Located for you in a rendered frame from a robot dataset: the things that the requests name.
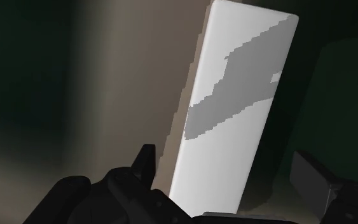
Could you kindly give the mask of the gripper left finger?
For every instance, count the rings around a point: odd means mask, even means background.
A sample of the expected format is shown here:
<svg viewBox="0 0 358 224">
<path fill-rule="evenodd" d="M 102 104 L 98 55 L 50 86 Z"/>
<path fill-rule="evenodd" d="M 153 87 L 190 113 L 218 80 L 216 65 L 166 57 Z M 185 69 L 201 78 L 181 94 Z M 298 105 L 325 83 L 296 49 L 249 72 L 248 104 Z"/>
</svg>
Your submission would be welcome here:
<svg viewBox="0 0 358 224">
<path fill-rule="evenodd" d="M 145 144 L 130 167 L 98 182 L 85 176 L 57 181 L 23 224 L 195 224 L 162 191 L 151 189 L 156 147 Z"/>
</svg>

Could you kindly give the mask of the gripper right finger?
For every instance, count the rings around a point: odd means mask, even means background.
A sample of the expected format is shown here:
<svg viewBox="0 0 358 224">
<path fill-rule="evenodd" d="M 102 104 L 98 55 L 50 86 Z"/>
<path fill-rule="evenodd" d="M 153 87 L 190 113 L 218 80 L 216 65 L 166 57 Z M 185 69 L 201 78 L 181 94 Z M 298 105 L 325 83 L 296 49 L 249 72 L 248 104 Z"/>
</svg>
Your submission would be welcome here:
<svg viewBox="0 0 358 224">
<path fill-rule="evenodd" d="M 358 224 L 358 182 L 336 176 L 306 151 L 295 151 L 289 180 L 320 224 Z"/>
</svg>

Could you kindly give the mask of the white rectangular table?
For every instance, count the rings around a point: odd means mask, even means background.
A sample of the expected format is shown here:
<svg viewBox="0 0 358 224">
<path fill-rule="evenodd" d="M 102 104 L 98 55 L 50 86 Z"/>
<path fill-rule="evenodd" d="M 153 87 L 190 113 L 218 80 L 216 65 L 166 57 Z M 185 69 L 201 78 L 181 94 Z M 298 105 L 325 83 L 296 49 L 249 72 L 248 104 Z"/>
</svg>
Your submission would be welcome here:
<svg viewBox="0 0 358 224">
<path fill-rule="evenodd" d="M 207 0 L 174 148 L 169 197 L 190 216 L 238 211 L 298 16 Z"/>
</svg>

